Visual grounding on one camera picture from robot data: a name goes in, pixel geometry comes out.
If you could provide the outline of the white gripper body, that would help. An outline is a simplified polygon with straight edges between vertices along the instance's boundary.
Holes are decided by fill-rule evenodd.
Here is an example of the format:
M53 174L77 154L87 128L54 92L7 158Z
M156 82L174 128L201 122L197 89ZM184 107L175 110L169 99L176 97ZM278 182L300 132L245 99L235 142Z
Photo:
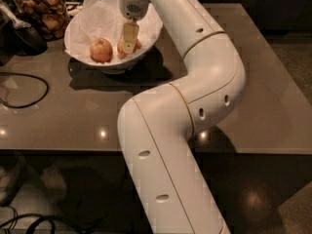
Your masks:
M122 16L128 20L142 20L148 11L149 0L119 0Z

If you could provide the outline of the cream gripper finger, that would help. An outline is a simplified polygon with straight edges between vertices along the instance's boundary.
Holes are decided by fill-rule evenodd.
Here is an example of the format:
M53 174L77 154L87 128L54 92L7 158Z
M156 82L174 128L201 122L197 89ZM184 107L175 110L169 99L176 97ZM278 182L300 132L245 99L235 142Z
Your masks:
M131 54L136 46L137 37L139 33L139 25L135 20L128 20L123 24L122 40L123 52Z

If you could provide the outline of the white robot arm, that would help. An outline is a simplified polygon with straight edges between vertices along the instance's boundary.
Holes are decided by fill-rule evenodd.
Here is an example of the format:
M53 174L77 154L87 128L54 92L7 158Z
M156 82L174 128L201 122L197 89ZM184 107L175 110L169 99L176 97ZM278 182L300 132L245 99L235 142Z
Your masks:
M189 148L196 134L236 106L242 60L198 0L121 0L154 6L183 59L186 76L130 98L118 116L122 152L154 234L230 234Z

